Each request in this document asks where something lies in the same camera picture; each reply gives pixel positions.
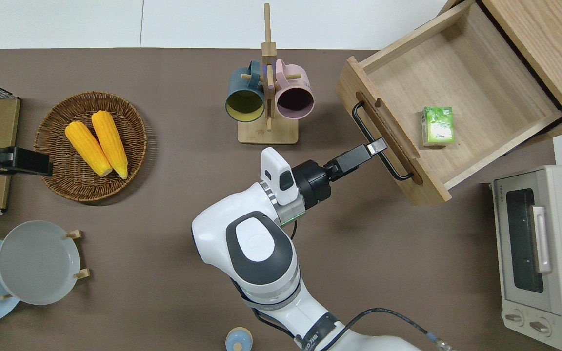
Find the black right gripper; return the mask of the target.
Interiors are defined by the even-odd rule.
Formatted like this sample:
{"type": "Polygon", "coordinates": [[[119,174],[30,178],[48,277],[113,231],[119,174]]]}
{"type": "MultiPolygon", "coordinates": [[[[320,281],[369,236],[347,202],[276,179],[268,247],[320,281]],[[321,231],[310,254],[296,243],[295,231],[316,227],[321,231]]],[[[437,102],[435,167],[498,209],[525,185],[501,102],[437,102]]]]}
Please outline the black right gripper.
{"type": "Polygon", "coordinates": [[[339,178],[352,173],[360,165],[386,149],[388,149],[388,146],[383,138],[378,138],[370,142],[370,144],[361,144],[328,161],[324,165],[326,175],[330,182],[339,180],[339,178]]]}

